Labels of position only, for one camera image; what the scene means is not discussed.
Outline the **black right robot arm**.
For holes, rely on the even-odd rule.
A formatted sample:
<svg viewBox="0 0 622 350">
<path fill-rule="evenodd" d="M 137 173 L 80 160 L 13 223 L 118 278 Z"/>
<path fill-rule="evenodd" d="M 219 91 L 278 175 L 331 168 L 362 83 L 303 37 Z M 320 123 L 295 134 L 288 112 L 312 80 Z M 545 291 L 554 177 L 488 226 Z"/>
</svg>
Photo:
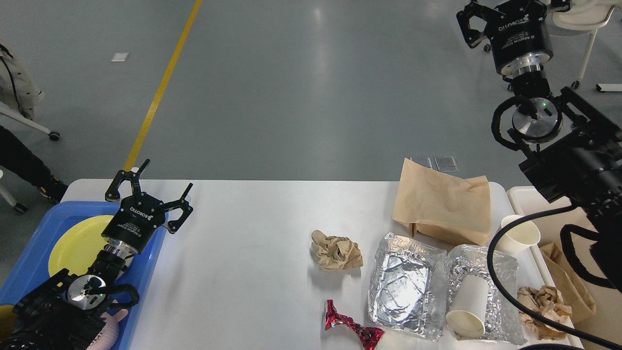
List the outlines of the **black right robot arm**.
<svg viewBox="0 0 622 350">
<path fill-rule="evenodd" d="M 595 232 L 565 225 L 563 251 L 584 281 L 621 288 L 621 129 L 575 89 L 579 82 L 553 96 L 543 66 L 553 58 L 546 17 L 556 26 L 586 31 L 604 26 L 619 0 L 506 0 L 486 7 L 471 0 L 457 13 L 464 41 L 477 47 L 489 40 L 496 72 L 513 96 L 493 113 L 491 130 L 499 144 L 521 151 L 520 170 L 548 202 L 570 200 L 565 208 L 532 213 L 502 228 L 489 244 L 486 263 L 499 292 L 518 310 L 561 332 L 602 347 L 620 344 L 580 332 L 531 312 L 498 279 L 493 251 L 510 229 L 534 219 L 582 208 Z"/>
</svg>

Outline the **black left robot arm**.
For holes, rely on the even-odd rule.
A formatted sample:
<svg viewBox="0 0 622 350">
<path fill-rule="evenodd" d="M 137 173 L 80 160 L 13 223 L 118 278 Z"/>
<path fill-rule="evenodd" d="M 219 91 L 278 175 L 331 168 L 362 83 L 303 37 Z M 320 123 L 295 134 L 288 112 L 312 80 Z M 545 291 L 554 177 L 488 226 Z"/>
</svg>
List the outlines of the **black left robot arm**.
<svg viewBox="0 0 622 350">
<path fill-rule="evenodd" d="M 120 276 L 158 228 L 176 233 L 193 212 L 191 183 L 170 202 L 141 189 L 140 175 L 149 162 L 137 171 L 117 172 L 105 199 L 120 207 L 103 228 L 103 248 L 85 273 L 62 268 L 14 305 L 14 330 L 2 341 L 3 350 L 86 350 L 104 330 L 105 313 L 138 304 L 137 288 L 119 283 Z"/>
</svg>

